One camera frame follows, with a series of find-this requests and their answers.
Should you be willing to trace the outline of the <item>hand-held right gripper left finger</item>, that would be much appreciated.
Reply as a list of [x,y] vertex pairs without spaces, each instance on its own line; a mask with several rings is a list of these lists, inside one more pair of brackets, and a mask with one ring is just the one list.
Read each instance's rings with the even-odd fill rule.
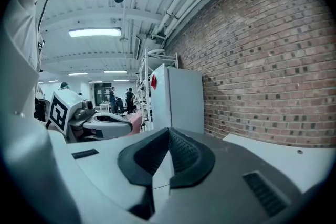
[[49,131],[56,163],[79,212],[78,223],[146,223],[160,211],[169,196],[170,154],[150,189],[129,183],[117,161],[124,148],[151,134],[68,144],[61,133]]

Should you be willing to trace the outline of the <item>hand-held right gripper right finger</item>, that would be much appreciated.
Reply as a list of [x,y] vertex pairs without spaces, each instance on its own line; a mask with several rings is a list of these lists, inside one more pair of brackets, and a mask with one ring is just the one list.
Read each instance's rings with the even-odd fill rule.
[[198,185],[172,189],[154,223],[267,223],[302,192],[281,171],[248,149],[191,131],[186,136],[215,155],[212,171]]

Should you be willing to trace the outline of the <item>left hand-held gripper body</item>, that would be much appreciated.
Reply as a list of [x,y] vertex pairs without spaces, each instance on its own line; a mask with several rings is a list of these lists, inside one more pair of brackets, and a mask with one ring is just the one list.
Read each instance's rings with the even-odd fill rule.
[[72,129],[83,129],[95,112],[92,101],[71,90],[57,90],[52,95],[49,120],[65,138],[74,140]]

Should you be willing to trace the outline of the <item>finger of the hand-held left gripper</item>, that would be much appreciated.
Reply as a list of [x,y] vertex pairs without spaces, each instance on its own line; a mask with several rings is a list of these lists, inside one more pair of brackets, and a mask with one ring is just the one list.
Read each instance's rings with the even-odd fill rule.
[[103,113],[103,112],[96,112],[93,116],[95,116],[98,119],[122,119],[122,116],[113,114],[113,113]]
[[92,116],[83,124],[85,134],[89,134],[98,140],[108,140],[126,136],[132,132],[133,125],[123,117]]

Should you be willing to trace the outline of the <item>person's left hand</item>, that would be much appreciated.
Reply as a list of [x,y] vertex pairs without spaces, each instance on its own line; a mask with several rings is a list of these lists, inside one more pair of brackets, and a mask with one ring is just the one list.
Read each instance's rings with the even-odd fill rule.
[[89,142],[89,141],[95,141],[96,134],[92,133],[91,129],[78,129],[74,130],[72,129],[72,133],[75,137],[75,142]]

